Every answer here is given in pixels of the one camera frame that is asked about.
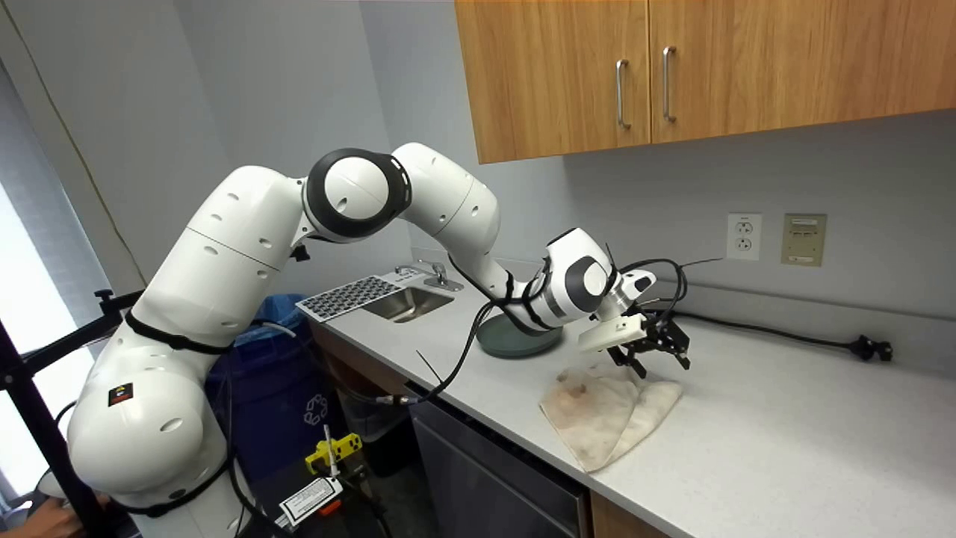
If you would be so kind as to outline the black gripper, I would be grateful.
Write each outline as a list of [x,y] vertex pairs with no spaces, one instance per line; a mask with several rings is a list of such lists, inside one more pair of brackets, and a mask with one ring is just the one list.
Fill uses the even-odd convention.
[[[692,366],[692,362],[686,356],[690,336],[674,323],[673,312],[664,312],[664,311],[647,312],[641,323],[641,332],[644,332],[644,336],[638,339],[638,350],[659,350],[659,353],[670,353],[685,371]],[[616,365],[631,366],[638,378],[647,378],[647,371],[626,345],[610,345],[607,353]]]

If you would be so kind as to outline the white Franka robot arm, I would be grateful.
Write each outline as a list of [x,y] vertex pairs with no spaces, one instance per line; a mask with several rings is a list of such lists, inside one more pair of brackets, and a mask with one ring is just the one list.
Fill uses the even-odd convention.
[[586,230],[547,242],[525,277],[495,259],[495,191],[440,148],[338,145],[308,173],[238,164],[204,196],[148,284],[93,357],[69,423],[69,462],[83,484],[157,516],[227,471],[227,439],[204,384],[263,300],[289,284],[313,242],[362,242],[408,223],[440,244],[465,284],[514,329],[552,333],[577,318],[578,342],[613,356],[690,336],[644,311],[644,277]]

